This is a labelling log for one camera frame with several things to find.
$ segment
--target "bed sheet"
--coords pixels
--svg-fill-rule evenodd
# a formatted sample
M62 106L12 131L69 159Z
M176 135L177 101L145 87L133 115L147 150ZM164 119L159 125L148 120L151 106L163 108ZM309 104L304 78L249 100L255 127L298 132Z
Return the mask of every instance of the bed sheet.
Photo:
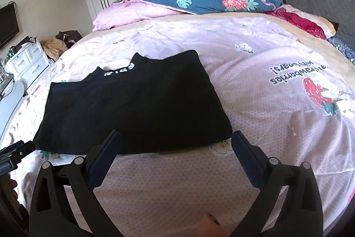
M250 119L250 114L238 114L232 104L234 92L229 90L236 83L226 85L226 76L233 73L228 60L238 49L235 40L246 35L256 37L251 32L259 27L264 32L258 38L261 44L275 41L286 46L298 45L297 48L319 60L324 57L329 68L344 78L339 76L340 81L352 88L355 87L352 78L355 68L327 41L308 35L283 20L270 16L265 18L264 15L262 18L246 16L250 15L175 16L86 36L60 57L26 97L6 133L3 146L19 139L32 139L43 117L51 82L80 81L97 66L103 69L125 67L135 52L163 59L195 49L233 129L240 129L240 126L244 126L246 131L256 129L255 133L246 134L249 141L260 146L268 156L280 158L283 163L299 165L308 161L312 164L321 192L324 227L328 227L346 207L355 187L354 128L351 120L338 119L340 123L335 125L340 126L338 137L341 138L334 141L312 139L312 132L296 132L293 126L283 128L280 125L284 122L283 115L274 120L274 130L270 130L262 120ZM285 141L289 138L293 138L292 142ZM40 151L26 157L19 164L19 169L12 173L19 183L20 202L30 208L34 184L44 161L49 160L54 165L67 164L74 157ZM79 224L88 229L70 189L67 191ZM250 185L230 142L225 141L195 150L117 156L95 194L126 237L143 234L175 237L194 235L198 220L207 211L229 234L250 208L258 190ZM276 220L284 197L285 191L282 191L267 227Z

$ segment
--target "nightstand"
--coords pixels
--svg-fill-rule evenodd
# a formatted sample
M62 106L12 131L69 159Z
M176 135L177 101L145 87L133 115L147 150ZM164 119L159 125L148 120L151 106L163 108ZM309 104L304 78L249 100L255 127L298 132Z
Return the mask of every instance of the nightstand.
M32 84L41 73L49 66L47 55L41 44L27 43L7 62L5 71L13 74L16 81L24 85L25 91L30 92Z

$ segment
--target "pink blanket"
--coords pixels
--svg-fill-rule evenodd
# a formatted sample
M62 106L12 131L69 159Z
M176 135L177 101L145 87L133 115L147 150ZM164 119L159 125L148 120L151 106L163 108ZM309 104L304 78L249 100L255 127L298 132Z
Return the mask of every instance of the pink blanket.
M136 23L144 19L153 19L182 13L183 12L142 0L123 0L119 3L113 3L112 6L98 14L93 22L95 26L93 32L109 30L118 26Z

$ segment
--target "strawberry print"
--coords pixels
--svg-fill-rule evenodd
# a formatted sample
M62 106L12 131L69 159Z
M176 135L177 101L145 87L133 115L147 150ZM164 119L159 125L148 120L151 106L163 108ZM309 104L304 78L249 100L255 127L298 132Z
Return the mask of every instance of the strawberry print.
M335 111L338 109L338 106L335 105L331 98L323 97L321 92L326 91L320 84L315 84L310 78L305 78L303 80L303 86L307 92L310 100L323 108L326 113L335 115Z

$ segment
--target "folded black shirt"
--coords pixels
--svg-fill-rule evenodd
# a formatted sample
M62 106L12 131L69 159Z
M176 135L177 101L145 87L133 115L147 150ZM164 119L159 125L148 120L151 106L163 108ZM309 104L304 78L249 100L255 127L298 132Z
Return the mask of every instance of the folded black shirt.
M196 51L164 60L136 54L127 68L52 83L34 142L40 150L85 155L113 129L123 136L120 154L205 146L232 134Z

